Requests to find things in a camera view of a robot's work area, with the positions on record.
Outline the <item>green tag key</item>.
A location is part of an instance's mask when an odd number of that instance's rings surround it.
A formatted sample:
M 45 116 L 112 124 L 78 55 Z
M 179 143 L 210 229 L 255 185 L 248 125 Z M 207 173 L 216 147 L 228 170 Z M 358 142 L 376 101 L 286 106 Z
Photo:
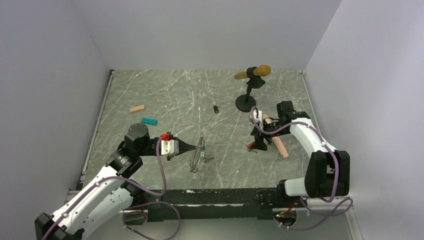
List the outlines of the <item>green tag key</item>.
M 214 159 L 214 157 L 207 156 L 205 151 L 201 151 L 201 152 L 200 152 L 200 155 L 199 155 L 199 159 L 200 159 L 200 161 L 202 161 L 202 162 L 208 162 L 208 161 L 210 161 L 210 160 L 213 160 L 213 159 Z

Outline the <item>red tag key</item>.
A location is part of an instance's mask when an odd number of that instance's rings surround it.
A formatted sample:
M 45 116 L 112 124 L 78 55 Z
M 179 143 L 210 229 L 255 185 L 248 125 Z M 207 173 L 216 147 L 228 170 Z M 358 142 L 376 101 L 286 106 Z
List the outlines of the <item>red tag key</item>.
M 250 153 L 257 153 L 257 151 L 254 148 L 252 148 L 252 145 L 253 145 L 253 143 L 249 143 L 246 146 L 247 151 L 250 152 Z

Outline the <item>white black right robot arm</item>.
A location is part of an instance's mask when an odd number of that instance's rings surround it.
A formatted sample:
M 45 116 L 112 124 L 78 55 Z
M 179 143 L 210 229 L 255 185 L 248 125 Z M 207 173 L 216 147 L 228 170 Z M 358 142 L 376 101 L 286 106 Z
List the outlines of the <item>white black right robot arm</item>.
M 251 135 L 255 140 L 249 149 L 266 151 L 266 141 L 282 135 L 292 135 L 309 157 L 305 176 L 281 180 L 282 190 L 276 193 L 276 203 L 288 208 L 296 197 L 321 198 L 331 202 L 346 196 L 350 190 L 350 155 L 331 145 L 314 126 L 305 111 L 296 111 L 291 101 L 277 104 L 277 119 L 266 122 L 262 111 L 253 106 L 250 119 L 254 124 Z

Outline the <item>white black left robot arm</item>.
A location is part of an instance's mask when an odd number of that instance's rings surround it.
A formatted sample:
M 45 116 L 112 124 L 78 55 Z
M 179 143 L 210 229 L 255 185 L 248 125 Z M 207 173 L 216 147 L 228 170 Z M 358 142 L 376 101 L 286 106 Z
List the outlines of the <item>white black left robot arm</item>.
M 117 150 L 88 185 L 52 214 L 42 213 L 36 218 L 36 239 L 83 240 L 107 217 L 127 208 L 139 209 L 146 197 L 160 199 L 167 191 L 161 157 L 170 160 L 197 149 L 197 146 L 184 142 L 170 132 L 150 138 L 146 124 L 131 125 Z M 162 178 L 160 192 L 147 189 L 130 179 L 143 165 L 142 158 L 147 156 L 157 158 Z

